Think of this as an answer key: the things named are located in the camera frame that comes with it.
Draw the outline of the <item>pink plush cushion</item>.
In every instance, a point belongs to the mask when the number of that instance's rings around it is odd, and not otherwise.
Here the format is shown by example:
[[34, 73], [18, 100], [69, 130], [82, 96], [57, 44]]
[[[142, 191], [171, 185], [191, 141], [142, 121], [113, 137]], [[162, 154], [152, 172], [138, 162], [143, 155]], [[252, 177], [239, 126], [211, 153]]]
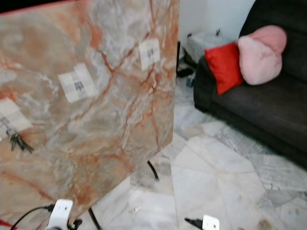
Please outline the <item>pink plush cushion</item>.
[[239, 37], [239, 65], [245, 82], [249, 85], [262, 85], [278, 77], [286, 44], [285, 31], [275, 25], [267, 25]]

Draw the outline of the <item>grey marble side table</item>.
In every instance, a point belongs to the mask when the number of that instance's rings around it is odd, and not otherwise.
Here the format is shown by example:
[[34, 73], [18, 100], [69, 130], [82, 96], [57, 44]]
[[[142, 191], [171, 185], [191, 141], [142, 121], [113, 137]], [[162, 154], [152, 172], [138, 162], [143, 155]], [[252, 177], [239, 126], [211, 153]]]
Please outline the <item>grey marble side table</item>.
[[204, 56], [204, 51], [209, 48], [227, 44], [230, 40], [211, 32], [199, 32], [186, 37], [182, 47], [195, 63]]

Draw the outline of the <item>white taped wall hook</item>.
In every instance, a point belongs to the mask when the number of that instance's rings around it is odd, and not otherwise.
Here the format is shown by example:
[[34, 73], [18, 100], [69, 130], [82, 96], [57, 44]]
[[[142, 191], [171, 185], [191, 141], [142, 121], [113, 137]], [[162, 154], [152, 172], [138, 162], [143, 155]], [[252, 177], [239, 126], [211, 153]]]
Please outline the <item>white taped wall hook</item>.
[[98, 89], [84, 63], [79, 63], [72, 72], [59, 75], [59, 81], [69, 103], [98, 95]]
[[141, 70], [147, 70], [152, 64], [158, 63], [161, 59], [159, 40], [156, 38], [140, 42], [140, 63]]
[[5, 129], [21, 132], [32, 127], [18, 105], [11, 99], [0, 100], [0, 125]]

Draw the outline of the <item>black panel stand leg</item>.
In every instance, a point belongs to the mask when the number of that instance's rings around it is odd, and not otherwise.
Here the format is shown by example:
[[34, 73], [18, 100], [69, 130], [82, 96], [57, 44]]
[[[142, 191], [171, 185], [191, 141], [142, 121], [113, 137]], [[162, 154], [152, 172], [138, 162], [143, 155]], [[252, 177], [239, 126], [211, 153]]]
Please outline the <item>black panel stand leg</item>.
[[88, 214], [89, 214], [90, 219], [92, 220], [92, 222], [93, 222], [93, 224], [94, 224], [96, 230], [103, 230], [102, 227], [101, 227], [101, 225], [100, 225], [99, 222], [98, 222], [98, 219], [96, 218], [96, 216], [95, 216], [95, 214], [94, 214], [93, 209], [92, 209], [91, 207], [88, 209]]
[[157, 173], [157, 171], [156, 171], [155, 166], [152, 164], [151, 161], [147, 161], [147, 165], [148, 165], [149, 168], [151, 169], [151, 171], [152, 171], [152, 173], [153, 173], [153, 175], [154, 175], [155, 180], [156, 180], [156, 181], [159, 181], [160, 178], [159, 178], [159, 175], [158, 175], [158, 173]]

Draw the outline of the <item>orange veined marble panel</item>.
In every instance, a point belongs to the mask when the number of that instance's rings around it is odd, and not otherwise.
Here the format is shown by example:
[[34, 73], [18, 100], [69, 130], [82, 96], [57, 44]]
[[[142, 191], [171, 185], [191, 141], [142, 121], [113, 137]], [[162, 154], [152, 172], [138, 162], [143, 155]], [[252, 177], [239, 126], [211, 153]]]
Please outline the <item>orange veined marble panel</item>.
[[[76, 219], [173, 137], [179, 0], [62, 0], [0, 14], [0, 100], [32, 127], [11, 151], [0, 126], [0, 219], [43, 230], [33, 208], [69, 199]], [[141, 70], [140, 42], [161, 59]], [[98, 95], [69, 103], [59, 81], [84, 63]], [[26, 214], [22, 221], [19, 218]]]

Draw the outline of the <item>dark grey fabric sofa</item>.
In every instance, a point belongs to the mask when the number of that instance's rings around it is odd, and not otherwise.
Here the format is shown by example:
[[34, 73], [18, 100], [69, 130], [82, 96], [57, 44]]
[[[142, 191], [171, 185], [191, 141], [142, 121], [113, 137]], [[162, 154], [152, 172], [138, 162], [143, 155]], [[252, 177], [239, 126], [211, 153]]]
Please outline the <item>dark grey fabric sofa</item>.
[[218, 94], [213, 64], [202, 57], [194, 79], [195, 107], [307, 170], [307, 0], [255, 0], [240, 35], [266, 25], [280, 26], [287, 35], [279, 77]]

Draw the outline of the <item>dark metal key bunch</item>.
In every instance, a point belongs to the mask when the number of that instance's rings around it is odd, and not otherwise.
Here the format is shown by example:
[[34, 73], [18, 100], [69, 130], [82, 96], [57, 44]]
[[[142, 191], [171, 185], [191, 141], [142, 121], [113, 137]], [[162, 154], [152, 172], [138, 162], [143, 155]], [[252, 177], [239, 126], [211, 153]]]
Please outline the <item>dark metal key bunch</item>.
[[15, 149], [15, 147], [19, 147], [22, 151], [26, 150], [30, 153], [34, 150], [33, 147], [28, 145], [20, 136], [20, 134], [14, 129], [7, 129], [7, 136], [9, 137], [9, 142], [11, 143], [11, 151]]

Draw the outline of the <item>red cushion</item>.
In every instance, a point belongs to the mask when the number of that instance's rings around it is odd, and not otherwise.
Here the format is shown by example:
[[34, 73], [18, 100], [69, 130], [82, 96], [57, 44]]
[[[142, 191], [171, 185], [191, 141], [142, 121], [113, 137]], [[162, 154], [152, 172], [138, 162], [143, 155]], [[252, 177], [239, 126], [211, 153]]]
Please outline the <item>red cushion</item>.
[[244, 83], [241, 74], [240, 52], [236, 42], [208, 48], [204, 57], [216, 81], [218, 95]]

